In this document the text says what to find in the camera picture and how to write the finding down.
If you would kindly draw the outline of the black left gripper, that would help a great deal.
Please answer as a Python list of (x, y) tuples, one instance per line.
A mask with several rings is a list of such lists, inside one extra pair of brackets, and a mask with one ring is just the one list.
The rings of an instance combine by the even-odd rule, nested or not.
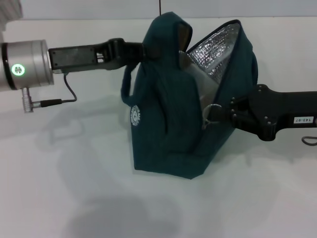
[(159, 58), (158, 47), (126, 42), (122, 38), (95, 45), (50, 48), (48, 53), (54, 74), (105, 69), (107, 63), (109, 70), (115, 70)]

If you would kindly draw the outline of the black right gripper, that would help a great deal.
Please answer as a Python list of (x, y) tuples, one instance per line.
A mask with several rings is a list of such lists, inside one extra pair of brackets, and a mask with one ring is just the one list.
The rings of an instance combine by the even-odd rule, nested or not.
[(273, 141), (280, 130), (317, 126), (317, 93), (276, 92), (264, 84), (257, 85), (248, 96), (219, 93), (209, 117), (211, 122), (225, 122), (263, 141)]

